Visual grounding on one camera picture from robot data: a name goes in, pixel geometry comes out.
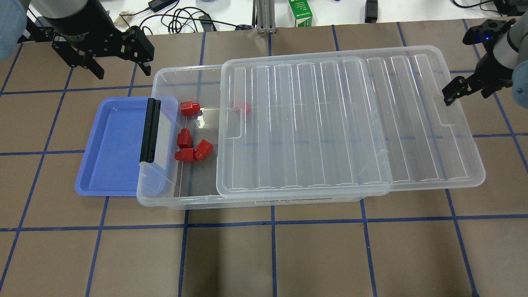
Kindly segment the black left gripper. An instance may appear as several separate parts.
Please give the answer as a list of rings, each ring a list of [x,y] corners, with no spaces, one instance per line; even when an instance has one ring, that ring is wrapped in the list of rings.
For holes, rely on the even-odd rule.
[[[98,0],[56,0],[54,3],[66,8],[52,17],[55,36],[63,37],[65,42],[53,41],[52,47],[68,66],[90,70],[102,80],[104,69],[95,60],[95,54],[116,56],[138,64],[145,75],[151,75],[155,47],[138,26],[122,33]]]

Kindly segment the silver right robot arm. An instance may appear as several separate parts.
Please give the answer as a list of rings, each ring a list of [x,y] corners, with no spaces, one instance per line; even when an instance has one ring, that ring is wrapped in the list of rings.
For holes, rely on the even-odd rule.
[[[482,44],[486,54],[467,78],[456,76],[442,89],[446,106],[457,99],[480,92],[488,98],[502,88],[511,87],[513,99],[527,107],[527,14],[519,19],[487,19],[464,34],[464,45]]]

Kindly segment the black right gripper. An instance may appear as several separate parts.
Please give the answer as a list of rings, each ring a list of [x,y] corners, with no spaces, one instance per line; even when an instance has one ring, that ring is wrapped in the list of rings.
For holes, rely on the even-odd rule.
[[[472,75],[467,78],[456,76],[442,89],[446,106],[451,106],[457,99],[475,92],[481,92],[483,98],[488,98],[502,88],[513,86],[513,69],[497,60],[499,54],[494,53],[494,48],[498,41],[507,37],[508,30],[515,23],[516,19],[487,19],[481,25],[472,26],[467,30],[462,40],[464,45],[482,44],[486,54],[479,59]]]

